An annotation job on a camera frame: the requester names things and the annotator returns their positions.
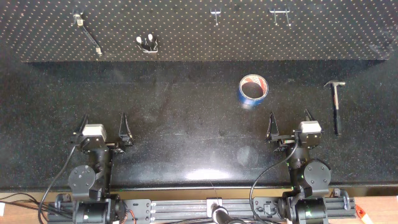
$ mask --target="orange object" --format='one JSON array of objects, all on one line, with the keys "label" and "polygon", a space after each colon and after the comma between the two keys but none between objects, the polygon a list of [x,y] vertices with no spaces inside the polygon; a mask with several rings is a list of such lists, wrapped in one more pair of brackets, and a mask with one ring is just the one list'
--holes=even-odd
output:
[{"label": "orange object", "polygon": [[371,220],[369,215],[366,214],[365,210],[363,210],[359,205],[355,205],[355,210],[356,210],[358,217],[362,220],[363,223],[373,224],[373,221]]}]

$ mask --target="hammer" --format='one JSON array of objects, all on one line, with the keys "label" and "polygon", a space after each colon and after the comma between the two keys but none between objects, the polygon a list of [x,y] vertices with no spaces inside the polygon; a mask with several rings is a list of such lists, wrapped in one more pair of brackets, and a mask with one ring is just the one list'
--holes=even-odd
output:
[{"label": "hammer", "polygon": [[340,120],[340,115],[338,112],[338,97],[337,97],[337,86],[338,85],[346,85],[346,82],[339,82],[337,80],[330,80],[328,83],[326,83],[324,86],[327,86],[327,84],[331,84],[333,86],[333,97],[335,99],[335,133],[337,136],[341,136],[341,120]]}]

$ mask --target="speckled black tabletop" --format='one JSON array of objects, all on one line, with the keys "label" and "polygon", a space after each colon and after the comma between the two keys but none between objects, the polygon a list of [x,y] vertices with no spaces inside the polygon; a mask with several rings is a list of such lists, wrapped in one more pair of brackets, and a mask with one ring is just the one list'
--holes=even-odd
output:
[{"label": "speckled black tabletop", "polygon": [[[281,160],[266,144],[269,113],[290,134],[309,109],[321,124],[313,157],[332,168],[331,185],[398,183],[396,58],[374,61],[64,62],[15,63],[2,58],[0,190],[43,190],[70,152],[69,136],[88,113],[116,139],[122,112],[135,149],[114,158],[112,188],[245,187]],[[241,107],[240,79],[262,75],[265,101]],[[339,88],[343,135],[334,137],[331,79]],[[75,152],[56,183],[67,189]],[[263,178],[288,187],[286,166]]]}]

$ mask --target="roll of tape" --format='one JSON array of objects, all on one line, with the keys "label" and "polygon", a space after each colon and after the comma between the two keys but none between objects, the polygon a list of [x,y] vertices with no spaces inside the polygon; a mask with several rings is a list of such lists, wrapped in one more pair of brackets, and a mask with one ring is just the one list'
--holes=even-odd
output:
[{"label": "roll of tape", "polygon": [[239,83],[239,99],[246,105],[259,105],[268,94],[265,78],[256,74],[246,75]]}]

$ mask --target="blue tape roll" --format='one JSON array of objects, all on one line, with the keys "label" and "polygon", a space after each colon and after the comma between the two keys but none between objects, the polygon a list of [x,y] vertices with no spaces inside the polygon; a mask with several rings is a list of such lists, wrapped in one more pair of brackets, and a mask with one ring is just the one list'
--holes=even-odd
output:
[{"label": "blue tape roll", "polygon": [[[249,87],[242,89],[242,86],[245,84],[249,85]],[[264,98],[267,96],[268,89],[268,83],[265,78],[262,78],[261,76],[256,74],[250,74],[243,77],[242,80],[239,82],[238,96],[240,101],[246,105],[259,105],[261,102],[264,101]],[[257,92],[262,90],[261,97],[253,97],[252,90]]]}]

